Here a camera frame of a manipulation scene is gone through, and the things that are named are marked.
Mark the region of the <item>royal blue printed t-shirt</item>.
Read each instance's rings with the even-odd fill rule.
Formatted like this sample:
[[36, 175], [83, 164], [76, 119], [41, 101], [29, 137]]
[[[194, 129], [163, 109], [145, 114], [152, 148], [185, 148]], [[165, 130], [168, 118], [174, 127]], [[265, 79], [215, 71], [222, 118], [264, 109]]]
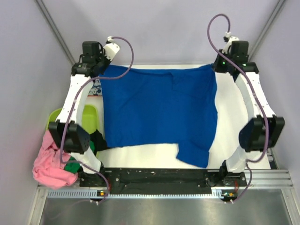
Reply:
[[175, 143], [177, 159], [207, 167], [218, 112], [211, 65], [127, 69], [110, 65], [101, 81], [109, 147]]

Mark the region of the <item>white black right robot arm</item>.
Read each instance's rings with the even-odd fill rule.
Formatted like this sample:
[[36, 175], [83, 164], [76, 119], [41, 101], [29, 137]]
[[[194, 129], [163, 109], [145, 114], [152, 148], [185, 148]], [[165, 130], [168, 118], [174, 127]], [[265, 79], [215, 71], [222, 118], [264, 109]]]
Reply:
[[227, 37], [225, 42], [225, 47], [217, 51], [212, 69], [232, 76], [248, 117], [248, 122], [239, 132], [238, 148], [223, 162], [226, 169], [219, 173], [219, 181], [228, 186], [236, 180], [235, 173], [243, 172], [248, 163], [260, 162], [268, 148], [276, 145], [285, 120], [271, 109], [261, 87], [258, 67], [248, 61], [249, 43], [237, 37]]

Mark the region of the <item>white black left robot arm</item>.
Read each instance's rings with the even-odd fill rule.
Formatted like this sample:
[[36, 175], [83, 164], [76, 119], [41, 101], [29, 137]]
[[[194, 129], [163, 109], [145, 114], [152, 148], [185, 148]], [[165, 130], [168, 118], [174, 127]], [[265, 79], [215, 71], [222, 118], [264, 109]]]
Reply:
[[69, 153], [85, 173], [91, 174], [90, 180], [96, 186], [106, 182], [106, 174], [100, 171], [101, 162], [90, 148], [90, 134], [82, 127], [82, 115], [94, 80], [107, 63], [105, 50], [99, 42], [83, 42], [79, 61], [71, 69], [70, 86], [62, 110], [48, 125], [55, 144], [62, 152]]

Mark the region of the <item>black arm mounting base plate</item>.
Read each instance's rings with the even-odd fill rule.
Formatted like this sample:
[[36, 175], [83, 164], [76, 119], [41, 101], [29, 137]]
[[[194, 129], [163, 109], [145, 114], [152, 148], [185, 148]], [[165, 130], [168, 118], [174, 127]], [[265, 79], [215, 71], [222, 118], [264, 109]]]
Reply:
[[243, 172], [207, 169], [106, 168], [104, 178], [80, 173], [80, 187], [105, 188], [121, 194], [209, 194], [211, 188], [236, 190], [247, 185]]

